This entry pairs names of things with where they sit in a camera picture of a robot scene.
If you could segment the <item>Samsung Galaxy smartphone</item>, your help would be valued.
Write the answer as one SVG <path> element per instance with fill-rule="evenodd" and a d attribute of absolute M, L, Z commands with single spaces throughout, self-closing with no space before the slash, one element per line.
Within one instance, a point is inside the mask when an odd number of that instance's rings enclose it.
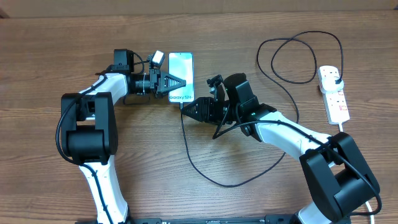
<path fill-rule="evenodd" d="M 193 54 L 191 52 L 169 53 L 169 73 L 186 81 L 184 87 L 169 93 L 171 103 L 189 103 L 194 100 Z"/>

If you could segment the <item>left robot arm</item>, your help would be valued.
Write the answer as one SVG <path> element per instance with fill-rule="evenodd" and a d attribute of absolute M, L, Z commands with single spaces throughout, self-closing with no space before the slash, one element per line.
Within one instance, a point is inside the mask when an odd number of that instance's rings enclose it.
<path fill-rule="evenodd" d="M 116 173 L 118 129 L 114 106 L 127 95 L 152 93 L 161 98 L 185 87 L 185 77 L 160 69 L 164 58 L 159 50 L 143 60 L 132 50 L 116 49 L 113 63 L 97 74 L 94 84 L 61 98 L 55 144 L 58 153 L 78 166 L 88 182 L 97 211 L 94 223 L 134 221 Z"/>

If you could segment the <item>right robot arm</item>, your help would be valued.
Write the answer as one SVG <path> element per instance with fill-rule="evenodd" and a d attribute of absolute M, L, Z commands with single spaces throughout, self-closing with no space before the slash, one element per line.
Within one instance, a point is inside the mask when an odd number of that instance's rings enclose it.
<path fill-rule="evenodd" d="M 260 103 L 243 73 L 207 81 L 210 97 L 199 97 L 181 113 L 217 126 L 213 135 L 241 129 L 246 136 L 271 144 L 300 162 L 312 202 L 290 216 L 290 223 L 348 223 L 352 216 L 381 211 L 380 186 L 354 139 L 345 132 L 318 133 L 287 119 L 274 107 Z M 376 199 L 377 208 L 357 212 Z"/>

